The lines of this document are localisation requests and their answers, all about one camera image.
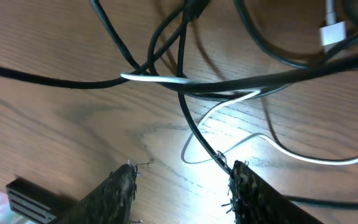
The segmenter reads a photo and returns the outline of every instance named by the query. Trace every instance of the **tangled cable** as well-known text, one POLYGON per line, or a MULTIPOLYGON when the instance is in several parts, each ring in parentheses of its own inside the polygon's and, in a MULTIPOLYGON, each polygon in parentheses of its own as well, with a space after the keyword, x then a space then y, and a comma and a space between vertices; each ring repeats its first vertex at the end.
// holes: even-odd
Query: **tangled cable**
MULTIPOLYGON (((211 101, 223 101, 223 103, 217 105, 212 109, 207 115, 203 118, 199 125, 202 125, 203 121, 208 118, 208 116, 213 113, 213 111, 222 108, 223 106, 235 103, 241 100, 253 99, 261 96, 267 96, 269 94, 280 91, 289 85, 292 85, 297 82, 302 82, 305 80, 311 80, 314 78, 324 77, 327 75, 333 75, 339 72, 347 70, 358 70, 358 54, 351 55, 345 58, 331 60, 335 55, 340 51, 356 44, 358 42, 358 33, 352 35, 348 39, 338 43, 333 48, 328 50, 322 57, 313 58, 316 63, 301 63, 290 58, 286 58, 277 53, 277 47, 270 44, 257 30, 257 27, 252 22, 251 16, 247 10, 246 4, 243 0, 234 0, 236 9, 240 15, 242 22, 244 23, 245 28, 248 30, 248 33, 255 41, 255 43, 268 55, 278 60, 281 63, 289 65, 294 70, 287 72, 280 72, 268 75, 262 75, 258 77, 242 78, 239 80, 229 80, 225 82, 216 82, 216 83, 203 83, 197 80, 190 80, 183 74, 183 58, 185 51, 185 40, 186 40, 186 29, 189 22, 194 18, 199 17, 205 7, 208 5, 208 0, 192 0, 185 1, 184 5, 177 7, 167 18, 162 21, 157 30, 155 31, 153 37, 151 38, 149 50, 147 54, 147 61, 142 65, 138 64, 124 42, 119 37, 118 33, 114 30, 107 14, 103 10, 99 0, 92 0, 91 5, 98 17, 100 18, 103 26, 107 30, 108 34, 112 38, 113 42, 118 46, 124 58, 128 63, 134 68, 134 71, 130 74, 123 73, 120 78, 114 80, 106 80, 99 82, 76 82, 71 80, 61 80, 57 78, 42 77, 39 75, 34 75, 26 72, 20 72, 17 70, 0 67, 0 77, 11 78, 15 80, 20 80, 23 82, 36 83, 40 85, 55 86, 61 88, 72 88, 72 89, 100 89, 100 88, 109 88, 116 85, 123 84, 129 80, 137 80, 144 82, 157 82, 160 85, 164 86, 173 91, 178 92, 178 100, 181 106, 181 110, 186 118, 186 121, 189 124, 190 129, 192 130, 193 135, 201 143, 201 145, 206 149, 206 152, 225 172, 230 174, 231 168, 226 164, 226 160, 222 153, 216 152, 208 143, 207 140, 203 137, 199 131, 197 125, 193 121, 191 113, 188 109, 185 95, 188 95, 193 98, 201 100, 211 100, 211 101), (168 38, 168 40, 155 52, 155 47, 157 40, 163 32, 164 28, 171 23, 174 18, 182 13, 182 22, 174 33, 168 38), (170 46, 179 38, 179 50, 178 50, 178 62, 176 77, 161 77, 157 69, 155 68, 154 63, 170 48, 170 46)), ((345 9, 347 15, 351 18, 352 22, 358 27, 358 16, 353 11, 352 1, 344 0, 345 9)), ((315 162, 320 164, 327 165, 348 165, 358 162, 358 158, 344 160, 344 161, 329 161, 322 159, 315 159, 310 157, 305 157, 294 152, 284 149, 275 141, 271 140, 267 136, 264 136, 260 133, 255 133, 249 136, 247 139, 260 136, 273 144, 278 150, 283 153, 301 159, 308 162, 315 162)), ((318 205, 327 205, 331 207, 339 208, 352 208, 358 209, 358 203, 347 203, 347 202, 331 202, 327 200, 316 200, 309 198, 293 197, 287 196, 288 199, 295 202, 311 203, 318 205)))

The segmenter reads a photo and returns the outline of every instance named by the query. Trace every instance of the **wooden table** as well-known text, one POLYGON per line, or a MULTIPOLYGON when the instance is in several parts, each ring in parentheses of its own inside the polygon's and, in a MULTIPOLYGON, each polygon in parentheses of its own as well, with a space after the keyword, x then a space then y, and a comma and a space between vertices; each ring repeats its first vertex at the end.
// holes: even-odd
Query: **wooden table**
MULTIPOLYGON (((180 1, 102 1, 136 60, 180 1)), ((260 30, 286 50, 319 49, 323 1, 252 1, 260 30)), ((173 21, 169 35, 180 23, 173 21)), ((354 48, 344 54, 358 51, 354 48)), ((176 58, 177 45, 171 53, 176 58)), ((131 71, 89 1, 0 0, 0 65, 71 80, 107 80, 131 71)), ((161 74, 170 74, 159 61, 161 74)), ((185 73, 200 80, 232 80, 288 70, 250 39, 232 1, 211 1, 189 26, 185 73)), ((188 98, 199 119, 215 103, 188 98)), ((267 98, 282 143, 309 156, 358 155, 358 72, 297 83, 267 98)), ((269 133, 261 100, 214 114, 203 132, 216 150, 253 132, 269 133)), ((184 166, 180 151, 190 130, 175 92, 129 82, 103 90, 68 90, 0 78, 0 190, 21 176, 80 199, 129 159, 141 167, 132 219, 144 223, 232 223, 225 214, 228 176, 214 162, 184 166)), ((197 142, 188 157, 207 158, 197 142)), ((358 200, 358 165, 319 166, 289 158, 261 139, 227 155, 250 166, 283 194, 358 200)), ((307 207, 325 223, 358 223, 358 212, 307 207)))

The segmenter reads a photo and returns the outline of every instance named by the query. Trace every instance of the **wood grain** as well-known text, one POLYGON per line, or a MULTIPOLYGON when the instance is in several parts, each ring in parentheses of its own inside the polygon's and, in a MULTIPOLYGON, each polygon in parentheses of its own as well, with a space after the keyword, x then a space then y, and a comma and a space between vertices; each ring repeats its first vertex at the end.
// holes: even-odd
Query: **wood grain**
MULTIPOLYGON (((102 1, 114 27, 139 62, 153 31, 180 1, 102 1)), ((261 32, 285 50, 319 49, 323 1, 250 1, 261 32)), ((178 18, 166 30, 171 33, 178 18)), ((171 49, 176 55, 177 46, 171 49)), ((353 48, 344 54, 358 51, 353 48)), ((0 65, 54 78, 107 80, 131 71, 89 1, 0 0, 0 65)), ((157 63, 162 74, 169 69, 157 63)), ((234 4, 211 1, 189 26, 185 73, 231 80, 288 70, 250 39, 234 4)), ((281 141, 310 156, 358 154, 358 72, 296 85, 267 98, 281 141)), ((214 103, 188 99, 196 119, 214 103)), ((216 150, 249 133, 269 133, 260 100, 224 108, 203 132, 216 150)), ((84 197, 129 159, 141 168, 132 219, 144 223, 232 223, 225 214, 227 176, 213 162, 187 167, 180 151, 190 131, 176 93, 129 82, 105 90, 67 90, 0 78, 0 190, 17 175, 54 192, 84 197)), ((188 157, 206 158, 197 142, 188 157)), ((294 161, 262 140, 227 155, 250 166, 281 193, 358 200, 358 165, 329 167, 294 161)), ((358 212, 306 207, 325 223, 358 223, 358 212)))

